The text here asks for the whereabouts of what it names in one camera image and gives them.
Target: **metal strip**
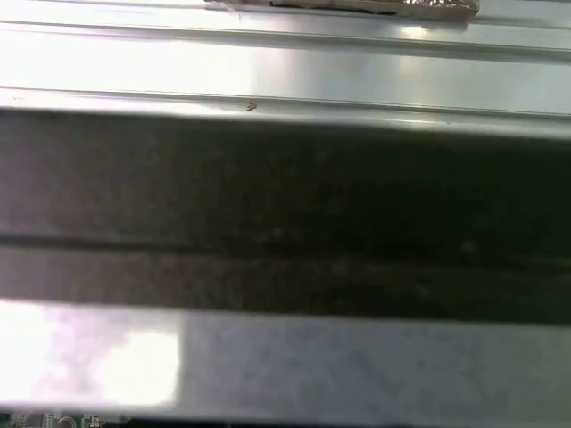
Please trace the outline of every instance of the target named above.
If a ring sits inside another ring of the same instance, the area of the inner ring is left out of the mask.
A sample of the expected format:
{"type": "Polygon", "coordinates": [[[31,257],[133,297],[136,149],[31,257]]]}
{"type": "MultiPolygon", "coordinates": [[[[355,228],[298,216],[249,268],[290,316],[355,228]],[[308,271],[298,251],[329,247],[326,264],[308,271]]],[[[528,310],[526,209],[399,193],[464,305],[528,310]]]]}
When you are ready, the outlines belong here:
{"type": "Polygon", "coordinates": [[[564,427],[571,332],[0,301],[0,405],[564,427]]]}
{"type": "MultiPolygon", "coordinates": [[[[213,95],[308,100],[330,109],[571,112],[569,22],[562,18],[571,4],[488,0],[465,28],[347,13],[208,10],[196,1],[6,1],[0,16],[0,46],[18,53],[4,61],[0,86],[5,94],[55,91],[37,108],[65,108],[58,94],[74,91],[86,95],[78,108],[91,111],[102,108],[93,93],[112,92],[151,95],[140,112],[154,103],[150,110],[165,114],[173,113],[165,107],[172,95],[193,103],[213,95]]],[[[2,105],[33,108],[37,100],[20,98],[2,97],[2,105]]],[[[536,128],[547,132],[550,124],[536,128]]]]}

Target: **gray metal panel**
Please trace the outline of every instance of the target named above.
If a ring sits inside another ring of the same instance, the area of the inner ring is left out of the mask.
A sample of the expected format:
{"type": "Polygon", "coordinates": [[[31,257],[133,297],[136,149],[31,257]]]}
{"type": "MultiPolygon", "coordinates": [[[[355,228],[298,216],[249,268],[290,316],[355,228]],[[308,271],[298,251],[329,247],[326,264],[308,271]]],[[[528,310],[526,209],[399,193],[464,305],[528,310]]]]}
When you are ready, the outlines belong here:
{"type": "Polygon", "coordinates": [[[564,121],[571,112],[571,4],[487,0],[467,27],[341,12],[209,10],[196,1],[11,0],[0,16],[4,52],[33,53],[4,61],[0,103],[13,108],[251,120],[245,105],[255,101],[258,116],[323,120],[327,109],[350,105],[357,111],[341,109],[331,122],[471,132],[484,116],[500,122],[484,125],[486,132],[521,132],[496,117],[509,112],[521,121],[533,115],[526,132],[539,135],[553,132],[545,114],[564,121]],[[300,112],[291,99],[302,100],[300,112]],[[465,116],[434,119],[427,115],[434,109],[465,116]],[[421,114],[403,118],[402,111],[421,114]]]}
{"type": "Polygon", "coordinates": [[[345,424],[569,426],[568,329],[0,301],[0,405],[345,424]]]}

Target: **metal frame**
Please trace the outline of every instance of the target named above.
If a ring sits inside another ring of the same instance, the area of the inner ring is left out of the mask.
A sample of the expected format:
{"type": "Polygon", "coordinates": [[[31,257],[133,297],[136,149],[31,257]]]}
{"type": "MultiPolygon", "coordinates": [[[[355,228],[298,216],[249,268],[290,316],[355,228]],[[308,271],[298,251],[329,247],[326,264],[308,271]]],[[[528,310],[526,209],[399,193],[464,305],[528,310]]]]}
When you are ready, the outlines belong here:
{"type": "Polygon", "coordinates": [[[0,311],[12,362],[0,365],[2,406],[374,426],[571,420],[565,329],[8,300],[0,311]]]}
{"type": "Polygon", "coordinates": [[[467,26],[196,0],[6,0],[0,45],[18,58],[3,61],[0,105],[565,137],[567,16],[571,4],[518,0],[483,1],[467,26]]]}

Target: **metal channel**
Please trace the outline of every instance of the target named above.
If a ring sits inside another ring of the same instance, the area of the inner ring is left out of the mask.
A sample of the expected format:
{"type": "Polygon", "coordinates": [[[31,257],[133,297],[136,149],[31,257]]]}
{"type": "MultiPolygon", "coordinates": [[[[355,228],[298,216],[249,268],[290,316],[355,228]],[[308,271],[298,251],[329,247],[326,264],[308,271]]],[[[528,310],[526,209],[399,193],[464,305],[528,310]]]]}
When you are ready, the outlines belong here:
{"type": "Polygon", "coordinates": [[[9,300],[0,311],[0,341],[19,350],[2,354],[2,406],[374,426],[571,421],[567,329],[9,300]]]}
{"type": "MultiPolygon", "coordinates": [[[[467,26],[343,12],[209,9],[195,0],[9,0],[0,16],[0,46],[18,55],[3,62],[5,107],[292,121],[319,121],[329,110],[332,122],[339,116],[351,122],[362,111],[362,121],[376,126],[429,122],[467,132],[482,126],[483,115],[507,112],[538,119],[526,130],[538,134],[566,124],[571,112],[571,4],[484,0],[467,26]],[[217,104],[236,98],[244,102],[217,104]],[[288,100],[302,102],[303,114],[288,100]],[[257,109],[245,115],[250,102],[257,109]],[[275,113],[276,102],[285,114],[275,113]],[[345,105],[357,113],[337,111],[345,105]],[[434,109],[460,112],[463,120],[401,117],[434,109]],[[387,118],[388,111],[394,116],[387,118]]],[[[501,123],[486,132],[520,129],[501,123]]]]}

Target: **reflective metal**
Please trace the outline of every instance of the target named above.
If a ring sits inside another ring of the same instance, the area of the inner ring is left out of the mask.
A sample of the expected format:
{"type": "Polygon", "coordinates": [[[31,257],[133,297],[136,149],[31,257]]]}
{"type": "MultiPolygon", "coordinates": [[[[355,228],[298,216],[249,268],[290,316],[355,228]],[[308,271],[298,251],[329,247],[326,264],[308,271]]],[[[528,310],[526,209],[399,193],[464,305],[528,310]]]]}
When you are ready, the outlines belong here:
{"type": "Polygon", "coordinates": [[[0,406],[289,423],[571,421],[568,329],[8,300],[0,313],[0,406]]]}
{"type": "MultiPolygon", "coordinates": [[[[422,113],[409,124],[431,121],[424,113],[437,109],[469,118],[467,128],[437,120],[463,130],[507,113],[532,119],[528,128],[539,134],[568,122],[571,4],[487,0],[467,26],[276,11],[195,0],[5,0],[0,46],[14,56],[3,62],[1,105],[238,115],[255,101],[260,115],[278,101],[291,120],[324,111],[339,119],[350,105],[358,116],[368,109],[399,123],[401,111],[422,113]],[[228,110],[236,98],[243,101],[228,110]],[[290,108],[292,99],[305,102],[304,114],[290,108]]],[[[496,128],[518,132],[509,120],[486,132],[496,128]]]]}

